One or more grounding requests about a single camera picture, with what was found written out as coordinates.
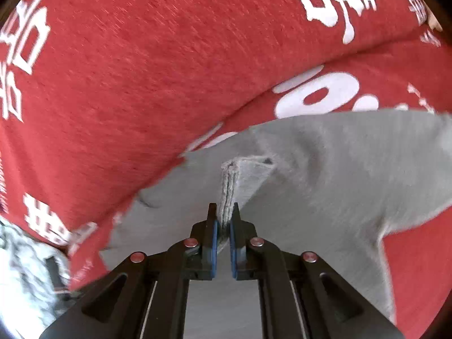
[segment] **screw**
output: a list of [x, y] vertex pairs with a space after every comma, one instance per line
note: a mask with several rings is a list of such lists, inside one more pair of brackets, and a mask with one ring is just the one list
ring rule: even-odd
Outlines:
[[264, 244], [264, 239], [260, 237], [253, 237], [252, 239], [249, 240], [249, 242], [254, 247], [261, 247]]
[[143, 260], [144, 260], [143, 252], [134, 252], [132, 255], [130, 255], [130, 261], [132, 262], [141, 262]]
[[316, 262], [318, 258], [315, 252], [306, 251], [303, 253], [303, 260], [306, 262]]
[[187, 238], [184, 240], [184, 245], [186, 247], [196, 247], [198, 244], [197, 239], [196, 238]]

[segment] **triangular cutout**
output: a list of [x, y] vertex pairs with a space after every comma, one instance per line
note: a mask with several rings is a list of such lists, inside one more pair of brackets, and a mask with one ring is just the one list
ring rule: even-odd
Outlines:
[[339, 323], [346, 322], [363, 313], [362, 308], [328, 274], [321, 274], [320, 280], [325, 288], [334, 318]]
[[127, 275], [121, 274], [107, 286], [82, 312], [100, 322], [107, 322], [113, 312], [119, 295], [126, 283]]

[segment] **hashtag symbol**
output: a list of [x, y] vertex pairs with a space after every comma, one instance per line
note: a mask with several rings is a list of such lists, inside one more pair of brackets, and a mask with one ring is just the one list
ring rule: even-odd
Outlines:
[[47, 204], [29, 194], [23, 196], [23, 203], [28, 209], [28, 215], [24, 216], [25, 221], [33, 231], [54, 244], [67, 245], [71, 233], [58, 215], [54, 212], [49, 213], [50, 208]]

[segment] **black object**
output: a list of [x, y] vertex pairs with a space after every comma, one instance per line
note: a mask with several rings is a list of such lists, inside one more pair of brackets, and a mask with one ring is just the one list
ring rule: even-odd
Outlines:
[[[210, 204], [190, 239], [156, 255], [130, 255], [40, 339], [183, 338], [189, 281], [214, 278], [217, 234], [216, 204]], [[294, 255], [254, 237], [254, 225], [240, 219], [236, 203], [232, 275], [258, 280], [264, 339], [403, 339], [315, 253]]]

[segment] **white and gray fabric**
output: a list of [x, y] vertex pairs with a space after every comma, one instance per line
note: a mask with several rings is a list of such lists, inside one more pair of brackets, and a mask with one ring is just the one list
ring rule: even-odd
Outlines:
[[69, 302], [60, 301], [46, 266], [52, 257], [67, 285], [67, 257], [0, 217], [0, 320], [15, 338], [38, 339], [67, 310]]
[[[186, 162], [143, 190], [101, 252], [110, 268], [131, 252], [158, 253], [206, 218], [226, 226], [231, 205], [282, 250], [313, 250], [384, 315], [394, 319], [382, 238], [452, 202], [452, 119], [381, 110], [268, 122]], [[191, 282], [186, 338], [260, 338], [255, 282], [235, 282], [229, 251], [212, 282]]]

